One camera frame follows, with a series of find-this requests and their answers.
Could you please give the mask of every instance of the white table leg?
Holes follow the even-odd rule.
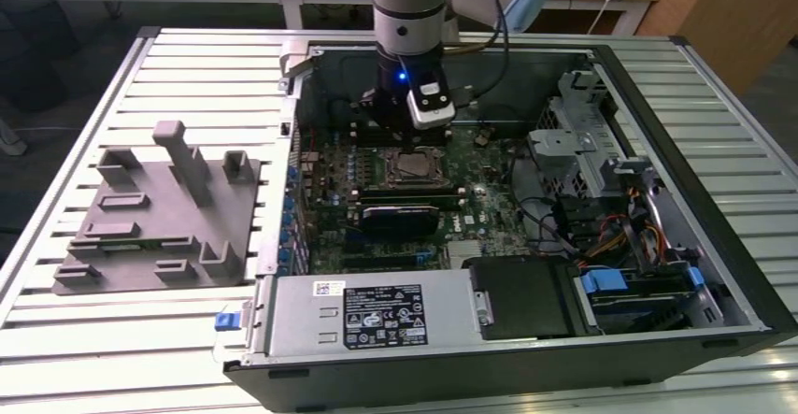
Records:
[[[614,36],[636,35],[637,28],[644,21],[644,17],[646,17],[646,12],[649,11],[650,5],[650,1],[636,1],[633,4],[626,6],[624,12],[621,13],[618,23],[616,24],[616,29],[613,30]]]
[[[302,28],[302,0],[279,0],[283,5],[283,15],[286,17],[286,28],[301,30]]]

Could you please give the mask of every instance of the electronic chip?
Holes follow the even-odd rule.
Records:
[[[449,184],[437,148],[399,149],[385,154],[386,184],[390,188],[442,188]]]

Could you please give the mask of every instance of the motherboard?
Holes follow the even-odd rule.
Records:
[[[450,127],[409,150],[357,124],[306,135],[313,274],[450,269],[531,253],[507,185],[518,140],[493,136]]]

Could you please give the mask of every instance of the blue latch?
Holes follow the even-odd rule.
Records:
[[[233,332],[241,330],[241,311],[233,313],[218,313],[214,330],[218,332]]]
[[[629,289],[621,271],[617,269],[598,269],[581,277],[586,293],[597,291],[624,291]]]
[[[704,274],[701,274],[701,269],[697,267],[690,266],[688,268],[688,275],[690,276],[690,281],[694,283],[696,288],[705,284]]]

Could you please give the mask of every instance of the warning symbol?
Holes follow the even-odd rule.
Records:
[[[347,316],[347,328],[358,328],[362,325],[361,316],[359,313]]]

